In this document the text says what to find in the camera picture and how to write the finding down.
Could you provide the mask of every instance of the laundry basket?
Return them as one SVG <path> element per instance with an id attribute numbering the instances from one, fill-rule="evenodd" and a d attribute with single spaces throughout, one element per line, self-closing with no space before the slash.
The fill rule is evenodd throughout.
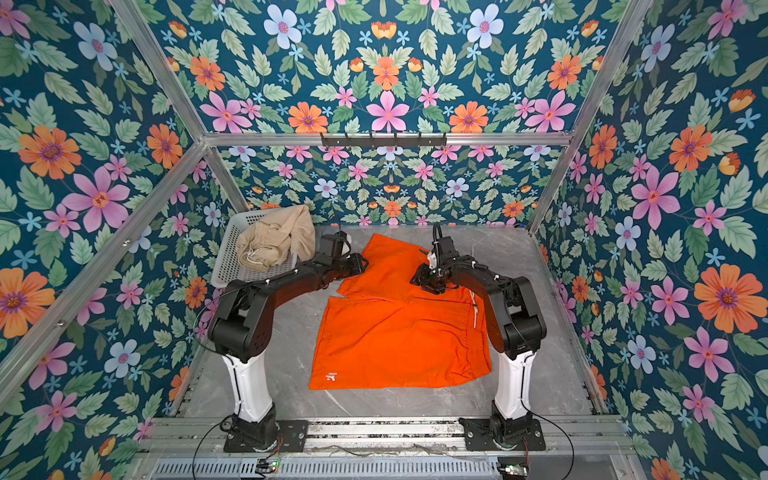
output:
<path id="1" fill-rule="evenodd" d="M 224 233 L 224 238 L 221 240 L 219 256 L 216 258 L 216 265 L 214 265 L 214 274 L 210 279 L 213 286 L 224 288 L 235 279 L 247 282 L 265 280 L 290 272 L 296 266 L 296 255 L 293 252 L 288 254 L 285 262 L 280 265 L 273 265 L 266 272 L 256 272 L 240 265 L 237 261 L 237 238 L 245 229 L 259 221 L 270 211 L 272 210 L 252 210 L 233 215 L 230 218 L 227 232 Z"/>

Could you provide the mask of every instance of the beige fabric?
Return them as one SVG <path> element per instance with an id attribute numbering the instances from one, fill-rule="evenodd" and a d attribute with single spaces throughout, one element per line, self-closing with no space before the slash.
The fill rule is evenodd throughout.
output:
<path id="1" fill-rule="evenodd" d="M 237 238 L 237 261 L 240 265 L 266 272 L 280 265 L 293 252 L 299 261 L 315 255 L 315 227 L 306 205 L 276 208 Z"/>

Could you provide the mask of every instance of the floral wallpaper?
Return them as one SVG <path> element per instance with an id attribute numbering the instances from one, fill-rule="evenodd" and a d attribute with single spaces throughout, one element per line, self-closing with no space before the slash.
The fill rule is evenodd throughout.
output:
<path id="1" fill-rule="evenodd" d="M 2 0 L 0 77 L 2 358 L 189 139 L 104 2 Z"/>
<path id="2" fill-rule="evenodd" d="M 655 480 L 768 478 L 767 12 L 652 11 L 537 232 Z"/>
<path id="3" fill-rule="evenodd" d="M 547 132 L 573 124 L 626 4 L 170 1 L 152 27 L 209 131 Z"/>
<path id="4" fill-rule="evenodd" d="M 215 312 L 222 209 L 201 165 L 6 406 L 0 478 L 123 478 L 152 418 L 170 412 Z"/>
<path id="5" fill-rule="evenodd" d="M 256 209 L 303 203 L 315 223 L 521 227 L 533 217 L 560 151 L 239 146 L 221 154 Z"/>

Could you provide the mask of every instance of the black robot arm segment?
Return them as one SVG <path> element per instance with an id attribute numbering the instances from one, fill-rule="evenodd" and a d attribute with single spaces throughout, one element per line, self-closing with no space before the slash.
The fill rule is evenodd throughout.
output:
<path id="1" fill-rule="evenodd" d="M 259 282 L 230 282 L 208 327 L 208 338 L 217 351 L 247 362 L 269 344 L 278 306 L 324 289 L 334 280 L 365 272 L 368 261 L 359 253 L 343 254 L 345 245 L 349 243 L 344 232 L 323 235 L 317 255 L 292 272 Z"/>
<path id="2" fill-rule="evenodd" d="M 451 237 L 443 237 L 439 225 L 433 229 L 433 267 L 420 265 L 411 283 L 435 295 L 456 286 L 470 289 L 482 298 L 488 338 L 497 352 L 515 359 L 519 353 L 538 350 L 547 326 L 531 282 L 523 276 L 513 279 L 498 275 L 474 257 L 459 255 Z M 520 307 L 520 311 L 510 313 L 510 306 Z"/>

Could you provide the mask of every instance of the orange shorts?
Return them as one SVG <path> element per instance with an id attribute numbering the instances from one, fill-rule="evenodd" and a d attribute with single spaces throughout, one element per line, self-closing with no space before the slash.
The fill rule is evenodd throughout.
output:
<path id="1" fill-rule="evenodd" d="M 367 271 L 342 283 L 347 298 L 328 302 L 310 389 L 441 388 L 491 372 L 478 297 L 410 285 L 426 261 L 416 245 L 376 234 L 362 255 Z"/>

